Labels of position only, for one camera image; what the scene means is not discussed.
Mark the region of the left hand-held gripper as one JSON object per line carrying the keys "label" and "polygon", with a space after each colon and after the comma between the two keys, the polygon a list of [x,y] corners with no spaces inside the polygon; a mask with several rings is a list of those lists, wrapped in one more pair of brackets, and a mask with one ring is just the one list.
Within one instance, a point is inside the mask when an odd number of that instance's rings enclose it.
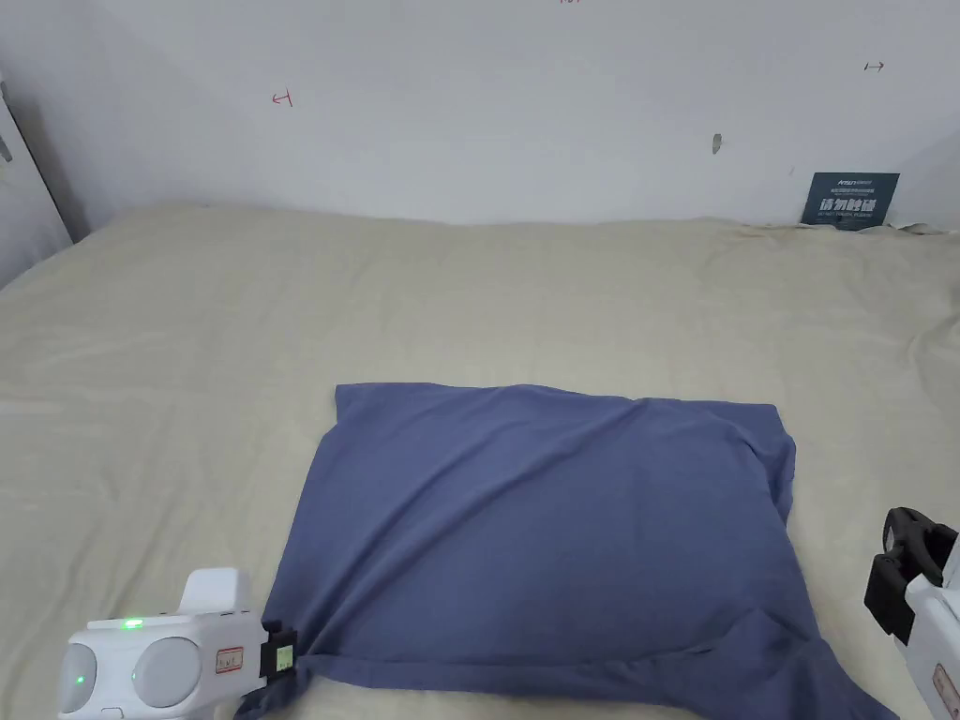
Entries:
{"label": "left hand-held gripper", "polygon": [[67,644],[61,719],[212,719],[295,672],[297,634],[264,621],[248,574],[201,568],[172,613],[91,621]]}

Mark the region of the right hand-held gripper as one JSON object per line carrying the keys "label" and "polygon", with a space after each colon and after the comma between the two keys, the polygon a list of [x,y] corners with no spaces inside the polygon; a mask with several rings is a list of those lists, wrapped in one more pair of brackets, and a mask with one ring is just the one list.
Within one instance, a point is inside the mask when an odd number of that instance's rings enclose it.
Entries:
{"label": "right hand-held gripper", "polygon": [[957,538],[957,531],[915,509],[892,508],[864,597],[935,719],[959,717]]}

